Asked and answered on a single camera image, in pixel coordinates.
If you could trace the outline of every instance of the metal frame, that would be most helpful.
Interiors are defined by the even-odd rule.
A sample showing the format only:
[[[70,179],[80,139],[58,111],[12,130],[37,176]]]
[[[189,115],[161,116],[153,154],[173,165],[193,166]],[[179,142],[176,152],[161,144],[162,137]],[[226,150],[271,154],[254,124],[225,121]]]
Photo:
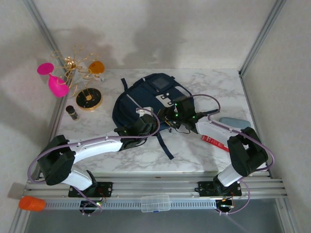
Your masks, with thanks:
[[[241,78],[245,76],[249,66],[251,65],[252,61],[254,60],[256,54],[258,53],[261,45],[263,44],[265,38],[268,35],[272,25],[274,24],[278,14],[280,13],[282,7],[284,6],[286,0],[276,0],[272,10],[270,11],[268,18],[266,19],[261,31],[259,32],[251,50],[249,51],[240,71],[239,75]]]
[[[255,55],[257,54],[260,46],[266,38],[272,24],[278,16],[282,6],[286,0],[277,0],[263,26],[259,35],[257,36],[243,66],[241,67],[239,74],[241,77],[245,75]],[[35,3],[32,0],[23,0],[26,8],[29,10],[35,23],[40,29],[44,39],[51,48],[51,50],[59,50],[51,33],[49,32],[44,20],[42,19]],[[248,101],[248,95],[244,88],[247,103],[249,105],[252,118],[254,118],[252,108]],[[57,102],[57,108],[52,117],[50,140],[56,136],[58,126],[62,117],[66,105],[67,98],[62,98]],[[36,170],[34,176],[39,178],[39,169]],[[170,198],[176,203],[183,201],[185,203],[191,203],[196,201],[208,201],[219,199],[219,197],[204,197],[200,198],[198,193],[194,191],[199,181],[211,181],[216,173],[213,172],[175,172],[175,173],[95,173],[98,181],[113,182],[112,197],[109,198],[111,202],[137,202],[142,196],[163,194],[167,193]],[[284,225],[285,232],[297,232],[294,224],[292,224],[291,216],[287,212],[286,199],[287,194],[284,188],[282,179],[271,179],[269,172],[258,172],[252,177],[244,179],[247,185],[250,187],[251,196],[253,199],[274,198],[276,199],[278,210],[282,223]],[[54,186],[47,186],[46,184],[34,184],[27,183],[23,195],[30,195],[38,198],[45,199],[48,208],[52,208],[53,202],[61,203],[62,205],[71,202],[80,202],[83,199],[68,198],[69,186],[65,184],[59,184]],[[242,186],[242,197],[240,199],[247,198],[247,190]],[[29,217],[29,212],[18,209],[13,220],[10,233],[23,232]]]
[[[94,174],[99,182],[113,182],[112,194],[109,200],[137,200],[143,196],[168,194],[173,200],[208,199],[216,200],[222,197],[200,197],[194,191],[200,181],[212,181],[216,172],[165,172],[165,173],[101,173]],[[282,179],[271,179],[268,172],[256,172],[252,177],[244,179],[250,188],[253,199],[286,198],[286,190]],[[246,199],[248,192],[241,185],[242,197]],[[44,200],[73,200],[68,197],[69,186],[58,184],[27,183],[24,196],[33,196]]]

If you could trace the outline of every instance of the round black base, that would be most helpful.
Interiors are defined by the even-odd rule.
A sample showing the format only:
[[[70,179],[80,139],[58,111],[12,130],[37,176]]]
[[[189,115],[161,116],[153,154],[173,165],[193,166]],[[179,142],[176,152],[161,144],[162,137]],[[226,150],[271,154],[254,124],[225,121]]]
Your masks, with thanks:
[[[77,95],[77,105],[83,110],[94,110],[103,101],[102,94],[95,88],[84,89]]]

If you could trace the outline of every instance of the clear plastic box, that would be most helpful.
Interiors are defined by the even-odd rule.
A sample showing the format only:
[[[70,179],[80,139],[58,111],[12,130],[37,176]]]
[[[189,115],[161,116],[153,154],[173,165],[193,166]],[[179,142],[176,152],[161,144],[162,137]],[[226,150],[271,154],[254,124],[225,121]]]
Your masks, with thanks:
[[[168,211],[171,209],[169,195],[145,196],[141,197],[140,202],[143,213]]]

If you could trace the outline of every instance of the red package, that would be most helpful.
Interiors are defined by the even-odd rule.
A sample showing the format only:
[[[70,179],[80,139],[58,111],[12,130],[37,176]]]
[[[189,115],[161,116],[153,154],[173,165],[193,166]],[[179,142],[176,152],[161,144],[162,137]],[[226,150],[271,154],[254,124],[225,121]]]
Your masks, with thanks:
[[[203,135],[201,138],[203,141],[213,144],[214,146],[219,147],[220,149],[223,149],[227,152],[229,152],[229,148],[225,147],[224,144],[222,144],[221,142],[215,140],[214,138],[211,138],[209,136]]]

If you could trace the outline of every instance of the orange cup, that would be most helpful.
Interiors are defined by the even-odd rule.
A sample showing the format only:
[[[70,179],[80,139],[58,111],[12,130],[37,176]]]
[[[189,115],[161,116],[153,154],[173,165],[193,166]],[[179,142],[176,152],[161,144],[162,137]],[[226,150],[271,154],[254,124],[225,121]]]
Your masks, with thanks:
[[[25,196],[19,201],[22,210],[41,211],[45,207],[45,201],[39,198]]]
[[[88,69],[92,74],[101,74],[105,71],[105,66],[100,61],[96,61],[90,64]]]

